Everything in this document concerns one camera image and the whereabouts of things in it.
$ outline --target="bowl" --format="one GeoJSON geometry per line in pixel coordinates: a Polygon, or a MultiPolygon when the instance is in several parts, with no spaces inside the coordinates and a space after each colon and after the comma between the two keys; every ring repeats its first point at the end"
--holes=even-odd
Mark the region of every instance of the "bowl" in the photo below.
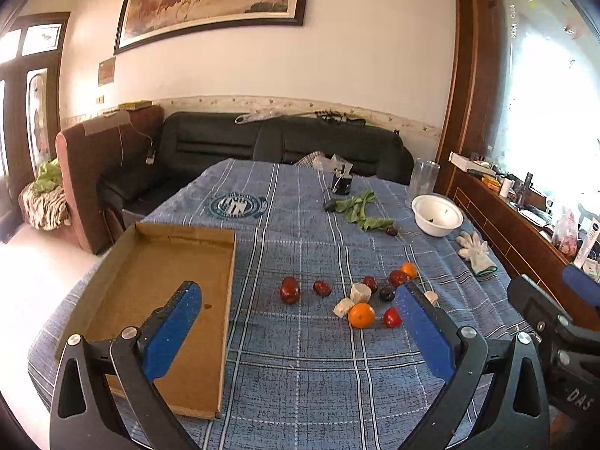
{"type": "Polygon", "coordinates": [[[424,194],[413,199],[417,226],[432,237],[445,237],[463,224],[463,212],[444,196],[424,194]]]}

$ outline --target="floor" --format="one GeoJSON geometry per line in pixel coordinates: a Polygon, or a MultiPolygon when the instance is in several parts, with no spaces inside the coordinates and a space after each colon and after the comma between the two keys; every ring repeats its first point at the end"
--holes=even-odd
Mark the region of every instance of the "floor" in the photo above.
{"type": "Polygon", "coordinates": [[[49,449],[50,416],[27,373],[27,353],[44,321],[97,261],[51,232],[21,226],[0,243],[0,392],[41,450],[49,449]]]}

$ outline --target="small orange fruit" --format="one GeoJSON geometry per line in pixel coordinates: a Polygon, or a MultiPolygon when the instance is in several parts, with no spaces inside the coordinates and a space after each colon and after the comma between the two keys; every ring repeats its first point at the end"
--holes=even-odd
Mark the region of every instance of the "small orange fruit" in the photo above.
{"type": "Polygon", "coordinates": [[[348,321],[354,328],[366,328],[375,320],[375,310],[369,303],[358,303],[348,312],[348,321]]]}
{"type": "Polygon", "coordinates": [[[416,265],[412,262],[407,262],[400,267],[401,272],[404,272],[409,278],[416,279],[419,277],[419,271],[416,270],[416,265]]]}

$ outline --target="white glove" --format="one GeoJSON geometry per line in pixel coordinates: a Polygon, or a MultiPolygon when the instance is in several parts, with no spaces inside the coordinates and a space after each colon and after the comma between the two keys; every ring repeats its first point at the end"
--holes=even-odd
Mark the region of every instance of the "white glove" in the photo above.
{"type": "Polygon", "coordinates": [[[498,267],[492,262],[488,256],[487,241],[482,242],[479,237],[479,233],[473,232],[473,235],[469,235],[467,232],[462,231],[458,237],[456,237],[456,243],[462,248],[458,251],[465,260],[471,262],[471,269],[475,277],[479,277],[485,274],[496,272],[498,267]]]}

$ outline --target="blue tablecloth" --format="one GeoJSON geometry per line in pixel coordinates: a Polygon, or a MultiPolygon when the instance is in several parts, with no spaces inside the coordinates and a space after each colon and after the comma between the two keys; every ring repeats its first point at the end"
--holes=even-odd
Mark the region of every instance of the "blue tablecloth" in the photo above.
{"type": "MultiPolygon", "coordinates": [[[[352,184],[352,194],[374,190],[376,202],[367,214],[393,218],[400,235],[390,237],[362,232],[341,215],[325,213],[330,184],[330,174],[309,168],[229,159],[146,218],[233,228],[237,234],[223,418],[181,418],[201,448],[398,448],[443,382],[431,375],[404,327],[387,329],[376,321],[356,330],[334,316],[335,304],[365,275],[383,281],[391,270],[414,262],[419,285],[440,296],[440,306],[457,324],[497,337],[526,327],[506,299],[509,278],[497,259],[498,272],[475,279],[456,253],[455,234],[433,238],[419,230],[403,205],[405,186],[363,177],[352,184]],[[218,201],[232,192],[238,198],[218,201]],[[292,306],[278,295],[287,275],[296,276],[302,290],[292,306]],[[331,296],[314,293],[316,279],[331,284],[331,296]]],[[[473,230],[468,220],[462,228],[473,230]]],[[[56,343],[92,274],[67,295],[31,347],[29,373],[47,406],[56,343]]],[[[390,306],[379,296],[371,304],[378,317],[390,306]]],[[[482,379],[453,442],[469,434],[489,383],[482,379]]],[[[118,404],[130,434],[147,444],[128,405],[118,404]]]]}

